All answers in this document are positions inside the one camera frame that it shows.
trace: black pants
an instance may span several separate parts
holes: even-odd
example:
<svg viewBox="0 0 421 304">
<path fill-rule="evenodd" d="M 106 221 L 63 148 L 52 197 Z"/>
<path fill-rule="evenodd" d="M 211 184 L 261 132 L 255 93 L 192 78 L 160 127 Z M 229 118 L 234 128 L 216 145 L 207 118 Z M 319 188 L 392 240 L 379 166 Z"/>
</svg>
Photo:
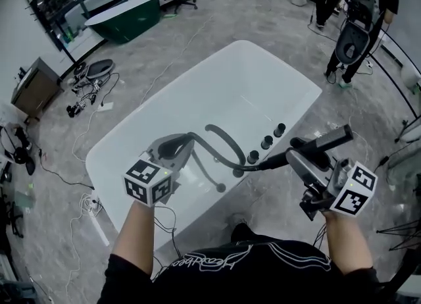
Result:
<svg viewBox="0 0 421 304">
<path fill-rule="evenodd" d="M 373 46 L 376 44 L 377 37 L 379 36 L 380 30 L 375 29 L 373 32 L 370 33 L 370 43 L 368 44 L 368 47 L 366 51 L 362 54 L 360 59 L 355 62 L 354 64 L 351 64 L 348 66 L 347 71 L 342 75 L 343 81 L 345 83 L 351 83 L 352 77 L 355 75 L 357 70 L 359 69 L 362 62 L 364 62 L 366 56 L 371 51 Z M 330 57 L 330 61 L 328 64 L 328 70 L 326 72 L 327 75 L 329 75 L 331 72 L 335 72 L 338 64 L 340 63 L 339 59 L 337 59 L 336 52 L 334 51 L 332 53 L 332 57 Z"/>
<path fill-rule="evenodd" d="M 274 241 L 276 239 L 255 234 L 246 223 L 240 223 L 231 234 L 231 243 L 240 241 Z"/>
<path fill-rule="evenodd" d="M 329 17 L 333 14 L 339 0 L 316 0 L 316 21 L 324 26 Z"/>
</svg>

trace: marble floor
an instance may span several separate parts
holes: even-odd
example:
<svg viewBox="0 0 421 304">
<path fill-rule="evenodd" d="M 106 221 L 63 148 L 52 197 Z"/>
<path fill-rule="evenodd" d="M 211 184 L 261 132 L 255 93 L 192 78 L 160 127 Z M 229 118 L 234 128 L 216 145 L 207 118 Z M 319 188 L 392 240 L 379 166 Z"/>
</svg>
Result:
<svg viewBox="0 0 421 304">
<path fill-rule="evenodd" d="M 311 138 L 317 131 L 327 132 L 332 124 L 349 123 L 357 133 L 355 140 L 333 153 L 337 157 L 358 160 L 372 170 L 384 155 L 402 146 L 393 140 L 399 133 L 402 120 L 410 120 L 412 115 L 377 65 L 374 65 L 372 76 L 355 76 L 354 89 L 343 91 L 337 85 L 327 83 L 323 71 L 334 50 L 334 42 L 307 28 L 312 3 L 296 7 L 290 0 L 197 0 L 197 4 L 197 11 L 183 8 L 177 17 L 163 18 L 157 26 L 130 43 L 107 43 L 89 57 L 88 61 L 111 58 L 116 63 L 115 71 L 120 73 L 120 81 L 107 97 L 107 101 L 114 102 L 114 109 L 94 115 L 89 133 L 78 142 L 76 153 L 79 157 L 86 157 L 105 134 L 139 106 L 153 79 L 178 57 L 206 21 L 206 26 L 191 41 L 184 54 L 156 81 L 147 98 L 231 42 L 246 39 L 284 60 L 322 88 L 323 94 L 296 136 Z M 338 32 L 335 17 L 332 17 L 324 34 L 336 38 Z M 382 49 L 376 51 L 376 57 L 403 88 L 419 113 L 419 97 L 412 95 L 400 83 L 399 67 Z M 360 72 L 367 71 L 362 65 Z M 90 184 L 84 163 L 72 156 L 72 146 L 76 137 L 86 130 L 91 113 L 102 99 L 101 93 L 99 96 L 93 107 L 88 106 L 81 115 L 70 119 L 66 107 L 75 104 L 77 99 L 70 90 L 66 90 L 51 104 L 41 122 L 28 129 L 47 154 L 44 166 L 68 181 Z M 34 280 L 50 291 L 55 303 L 95 303 L 104 282 L 103 273 L 111 248 L 104 246 L 86 216 L 72 223 L 80 270 L 73 273 L 68 296 L 65 288 L 69 271 L 78 269 L 78 258 L 70 241 L 70 219 L 80 215 L 79 200 L 83 193 L 90 190 L 83 186 L 66 185 L 39 165 L 32 177 L 21 166 L 14 166 L 12 172 L 14 179 L 6 188 L 29 193 L 36 200 L 34 207 L 24 215 L 24 239 L 11 237 L 20 272 L 26 277 L 22 266 L 27 266 Z M 419 214 L 419 208 L 412 191 L 399 186 L 395 191 L 388 188 L 384 167 L 378 170 L 378 174 L 377 194 L 359 221 L 368 238 L 380 280 L 386 281 L 396 271 L 402 257 L 402 253 L 389 252 L 388 249 L 400 239 L 376 234 L 375 229 L 406 222 Z M 29 183 L 34 184 L 31 190 Z M 237 212 L 247 214 L 252 229 L 260 234 L 312 243 L 323 219 L 318 215 L 314 222 L 310 222 L 299 208 L 304 190 L 301 181 L 288 167 L 253 173 L 179 234 L 176 238 L 178 247 L 185 253 L 227 242 L 230 233 L 226 218 Z M 396 205 L 405 205 L 405 212 Z M 99 222 L 112 243 L 116 232 L 105 212 L 99 215 Z M 322 249 L 327 252 L 326 242 Z M 168 244 L 157 252 L 157 257 L 167 265 L 176 258 L 176 253 Z"/>
</svg>

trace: gray tile floor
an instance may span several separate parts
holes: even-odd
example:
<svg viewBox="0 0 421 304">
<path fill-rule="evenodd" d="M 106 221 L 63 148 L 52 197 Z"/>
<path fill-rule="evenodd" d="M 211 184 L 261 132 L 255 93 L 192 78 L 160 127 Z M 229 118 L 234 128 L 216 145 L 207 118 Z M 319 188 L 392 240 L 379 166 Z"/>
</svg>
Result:
<svg viewBox="0 0 421 304">
<path fill-rule="evenodd" d="M 130 43 L 108 43 L 88 59 L 113 59 L 120 81 L 107 97 L 107 101 L 114 101 L 114 109 L 96 114 L 91 130 L 79 141 L 76 152 L 80 157 L 85 157 L 105 134 L 139 106 L 153 78 L 180 54 L 209 18 L 185 53 L 157 80 L 148 97 L 231 42 L 247 39 L 281 58 L 323 89 L 323 94 L 294 136 L 314 137 L 316 131 L 328 131 L 329 123 L 351 123 L 358 134 L 354 142 L 337 148 L 333 153 L 337 157 L 359 160 L 371 169 L 384 155 L 400 147 L 393 139 L 402 120 L 412 118 L 411 113 L 378 66 L 374 66 L 372 76 L 356 75 L 354 90 L 343 91 L 326 82 L 323 71 L 334 43 L 307 29 L 312 3 L 296 7 L 290 0 L 197 0 L 197 4 L 199 10 L 183 8 L 176 18 L 162 19 L 157 26 Z M 338 29 L 334 23 L 335 18 L 331 18 L 324 33 L 336 38 Z M 395 63 L 381 49 L 376 56 L 399 82 L 399 68 Z M 360 71 L 367 70 L 362 66 Z M 419 98 L 406 88 L 403 90 L 419 112 Z M 89 106 L 80 116 L 70 119 L 66 107 L 73 105 L 76 98 L 67 90 L 52 103 L 41 122 L 29 129 L 47 154 L 45 167 L 60 173 L 68 181 L 90 183 L 84 164 L 72 156 L 72 146 L 76 137 L 86 130 L 89 116 L 102 95 L 94 107 Z M 376 197 L 359 220 L 380 279 L 384 281 L 399 265 L 401 253 L 388 252 L 399 238 L 375 234 L 375 229 L 405 222 L 416 216 L 419 209 L 410 190 L 398 186 L 392 192 L 384 180 L 384 168 L 378 172 L 381 179 Z M 11 238 L 16 262 L 21 266 L 21 273 L 24 274 L 22 265 L 26 265 L 35 280 L 45 289 L 51 289 L 55 303 L 66 303 L 65 285 L 69 271 L 78 269 L 78 258 L 70 242 L 70 219 L 80 215 L 78 202 L 83 193 L 90 191 L 80 186 L 68 186 L 39 166 L 32 177 L 21 166 L 14 166 L 13 174 L 13 183 L 7 189 L 29 193 L 36 200 L 34 208 L 24 217 L 25 238 Z M 28 189 L 30 182 L 34 184 L 33 190 Z M 227 242 L 230 233 L 225 219 L 236 212 L 247 214 L 252 229 L 260 234 L 312 242 L 323 220 L 318 215 L 314 222 L 310 222 L 301 211 L 299 201 L 303 192 L 301 181 L 290 168 L 254 173 L 182 232 L 177 237 L 179 248 L 187 252 Z M 395 212 L 398 204 L 406 205 L 408 211 Z M 116 232 L 104 212 L 99 221 L 112 241 Z M 80 256 L 80 270 L 73 273 L 68 302 L 95 303 L 103 285 L 110 248 L 103 245 L 87 217 L 74 220 L 72 229 L 74 245 Z M 322 249 L 327 252 L 326 248 L 325 243 Z M 171 245 L 160 249 L 157 256 L 164 264 L 176 258 Z"/>
</svg>

